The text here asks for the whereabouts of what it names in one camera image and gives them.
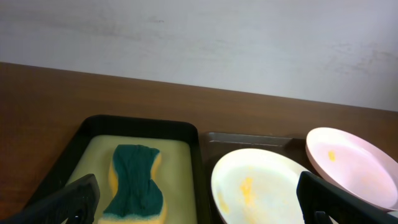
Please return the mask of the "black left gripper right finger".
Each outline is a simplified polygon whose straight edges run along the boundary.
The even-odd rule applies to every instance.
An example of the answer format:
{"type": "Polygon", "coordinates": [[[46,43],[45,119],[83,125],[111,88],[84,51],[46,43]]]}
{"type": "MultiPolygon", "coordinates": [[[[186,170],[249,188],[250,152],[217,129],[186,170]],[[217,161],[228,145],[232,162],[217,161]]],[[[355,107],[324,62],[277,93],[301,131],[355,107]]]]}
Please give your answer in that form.
{"type": "Polygon", "coordinates": [[[296,189],[305,224],[397,224],[397,218],[303,171],[296,189]]]}

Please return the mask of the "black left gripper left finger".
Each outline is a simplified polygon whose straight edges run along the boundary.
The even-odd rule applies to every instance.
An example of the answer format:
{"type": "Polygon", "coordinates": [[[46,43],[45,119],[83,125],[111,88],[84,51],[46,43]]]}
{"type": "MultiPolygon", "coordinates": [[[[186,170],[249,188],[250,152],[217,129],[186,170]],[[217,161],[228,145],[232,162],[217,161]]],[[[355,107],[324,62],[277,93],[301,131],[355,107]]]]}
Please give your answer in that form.
{"type": "Polygon", "coordinates": [[[92,224],[100,199],[94,174],[87,174],[25,208],[1,224],[92,224]]]}

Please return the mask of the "pink plate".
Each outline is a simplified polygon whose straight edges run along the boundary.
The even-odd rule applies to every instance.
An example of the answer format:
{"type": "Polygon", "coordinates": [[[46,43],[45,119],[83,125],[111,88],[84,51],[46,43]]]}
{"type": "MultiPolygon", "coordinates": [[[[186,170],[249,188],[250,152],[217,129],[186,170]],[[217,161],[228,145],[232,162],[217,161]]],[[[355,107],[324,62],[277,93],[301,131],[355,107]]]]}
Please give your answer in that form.
{"type": "Polygon", "coordinates": [[[329,183],[385,212],[397,210],[397,162],[378,147],[339,129],[315,128],[306,153],[329,183]]]}

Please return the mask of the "green yellow scrub sponge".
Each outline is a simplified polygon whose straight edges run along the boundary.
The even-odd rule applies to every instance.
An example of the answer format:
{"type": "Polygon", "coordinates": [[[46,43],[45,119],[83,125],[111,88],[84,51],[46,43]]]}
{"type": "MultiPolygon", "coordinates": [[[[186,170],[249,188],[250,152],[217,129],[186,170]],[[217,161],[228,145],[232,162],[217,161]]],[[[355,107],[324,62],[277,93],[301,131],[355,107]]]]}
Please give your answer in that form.
{"type": "Polygon", "coordinates": [[[143,145],[118,145],[109,167],[112,200],[98,220],[102,224],[164,223],[167,206],[155,175],[160,151],[143,145]]]}

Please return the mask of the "cream white plate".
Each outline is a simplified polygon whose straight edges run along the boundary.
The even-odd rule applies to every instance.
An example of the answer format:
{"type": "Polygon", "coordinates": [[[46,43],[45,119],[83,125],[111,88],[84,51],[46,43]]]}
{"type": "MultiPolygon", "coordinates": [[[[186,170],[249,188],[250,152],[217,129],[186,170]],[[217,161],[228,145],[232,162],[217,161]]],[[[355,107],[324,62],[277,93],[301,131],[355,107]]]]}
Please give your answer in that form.
{"type": "Polygon", "coordinates": [[[262,149],[227,153],[211,173],[211,193],[223,223],[303,223],[296,189],[306,170],[262,149]]]}

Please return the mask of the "black sponge tray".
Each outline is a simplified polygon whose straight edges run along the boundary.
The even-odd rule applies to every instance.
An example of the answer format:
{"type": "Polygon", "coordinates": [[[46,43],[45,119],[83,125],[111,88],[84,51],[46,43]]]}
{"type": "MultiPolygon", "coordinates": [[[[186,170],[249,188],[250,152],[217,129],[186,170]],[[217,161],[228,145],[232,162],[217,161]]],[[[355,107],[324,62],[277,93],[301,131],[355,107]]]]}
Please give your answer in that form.
{"type": "Polygon", "coordinates": [[[211,223],[211,209],[197,128],[186,122],[94,115],[86,118],[25,207],[63,188],[92,138],[99,135],[183,141],[190,147],[197,221],[211,223]]]}

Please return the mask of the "dark brown serving tray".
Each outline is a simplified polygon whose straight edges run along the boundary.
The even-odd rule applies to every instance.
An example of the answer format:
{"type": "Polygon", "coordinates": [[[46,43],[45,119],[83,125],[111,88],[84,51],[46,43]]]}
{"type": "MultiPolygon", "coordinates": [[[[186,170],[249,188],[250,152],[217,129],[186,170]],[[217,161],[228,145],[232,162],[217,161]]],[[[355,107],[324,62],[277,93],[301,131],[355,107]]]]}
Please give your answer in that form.
{"type": "Polygon", "coordinates": [[[304,139],[212,132],[204,134],[200,144],[206,184],[209,191],[208,197],[210,199],[212,223],[222,224],[223,220],[217,211],[210,192],[211,173],[218,160],[231,151],[243,148],[256,148],[274,152],[288,157],[308,169],[310,172],[313,172],[314,174],[316,173],[306,155],[304,139]]]}

